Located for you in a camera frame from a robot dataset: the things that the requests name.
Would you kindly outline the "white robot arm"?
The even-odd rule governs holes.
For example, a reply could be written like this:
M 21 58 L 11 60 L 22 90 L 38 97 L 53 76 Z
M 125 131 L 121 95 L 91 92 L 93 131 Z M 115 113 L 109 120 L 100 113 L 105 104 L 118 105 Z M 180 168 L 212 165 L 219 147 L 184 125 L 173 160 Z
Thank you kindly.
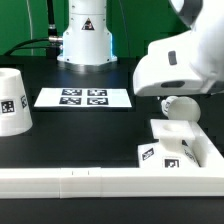
M 224 0 L 168 0 L 189 28 L 154 41 L 133 74 L 138 96 L 224 92 Z M 106 26 L 106 0 L 69 0 L 69 25 L 58 62 L 99 69 L 116 61 Z

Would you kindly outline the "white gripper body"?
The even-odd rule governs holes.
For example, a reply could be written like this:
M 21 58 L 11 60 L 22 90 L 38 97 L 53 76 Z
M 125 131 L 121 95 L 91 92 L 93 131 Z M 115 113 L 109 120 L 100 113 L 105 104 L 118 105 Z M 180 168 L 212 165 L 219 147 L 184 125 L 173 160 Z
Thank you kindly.
M 133 74 L 137 96 L 200 94 L 203 78 L 189 63 L 190 32 L 153 41 Z

